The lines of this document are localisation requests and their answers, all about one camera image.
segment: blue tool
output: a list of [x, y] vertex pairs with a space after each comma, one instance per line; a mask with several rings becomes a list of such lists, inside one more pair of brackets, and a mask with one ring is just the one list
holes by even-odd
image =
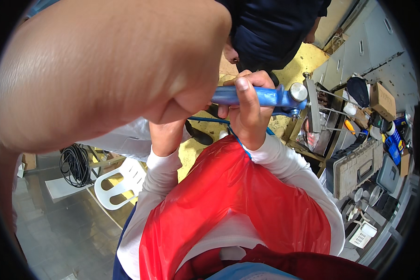
[[[321, 126], [316, 88], [308, 72], [303, 73], [303, 76], [305, 77], [303, 84], [293, 83], [288, 91], [283, 85], [279, 85], [276, 89], [254, 88], [261, 106], [275, 106], [273, 116], [284, 115], [295, 120], [301, 110], [308, 108], [309, 132], [319, 133]], [[224, 105], [240, 104], [235, 86], [217, 87], [211, 101]]]

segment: metal cabinet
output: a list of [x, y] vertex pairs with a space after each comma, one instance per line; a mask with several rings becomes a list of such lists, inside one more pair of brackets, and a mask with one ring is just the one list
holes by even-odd
[[323, 85], [323, 81], [325, 79], [325, 72], [326, 72], [326, 66], [328, 65], [328, 60], [325, 61], [321, 66], [317, 67], [313, 71], [313, 75], [311, 76], [311, 79], [314, 82], [319, 82]]
[[328, 90], [341, 83], [344, 65], [345, 44], [341, 45], [328, 59], [323, 86]]
[[341, 82], [346, 82], [353, 73], [362, 74], [371, 68], [365, 25], [358, 26], [355, 33], [345, 44], [344, 65]]
[[384, 63], [389, 57], [404, 50], [390, 20], [380, 5], [374, 8], [364, 25], [372, 67]]
[[412, 111], [409, 108], [420, 100], [414, 66], [407, 51], [367, 73], [364, 78], [371, 84], [379, 81], [393, 95], [397, 112]]

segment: white plastic chair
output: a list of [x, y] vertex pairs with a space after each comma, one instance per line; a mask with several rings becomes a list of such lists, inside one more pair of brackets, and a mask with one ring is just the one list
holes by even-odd
[[[123, 175], [123, 180], [109, 190], [104, 190], [101, 187], [101, 182], [108, 177], [120, 173]], [[98, 201], [108, 210], [117, 210], [123, 205], [127, 204], [131, 199], [138, 196], [141, 191], [143, 182], [145, 181], [146, 171], [138, 160], [126, 158], [123, 164], [115, 170], [101, 175], [95, 181], [95, 195]], [[111, 197], [122, 194], [128, 190], [134, 192], [134, 196], [126, 199], [120, 204], [112, 204]]]

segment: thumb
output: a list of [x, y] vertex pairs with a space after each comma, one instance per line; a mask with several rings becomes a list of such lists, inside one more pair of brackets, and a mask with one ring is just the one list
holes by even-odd
[[260, 102], [250, 81], [245, 77], [239, 77], [235, 81], [235, 87], [240, 100], [241, 118], [245, 120], [257, 118], [260, 114]]

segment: navy shirt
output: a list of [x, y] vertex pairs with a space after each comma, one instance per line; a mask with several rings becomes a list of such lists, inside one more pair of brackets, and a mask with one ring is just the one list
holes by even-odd
[[308, 35], [331, 0], [217, 0], [232, 16], [233, 48], [258, 60], [280, 60]]

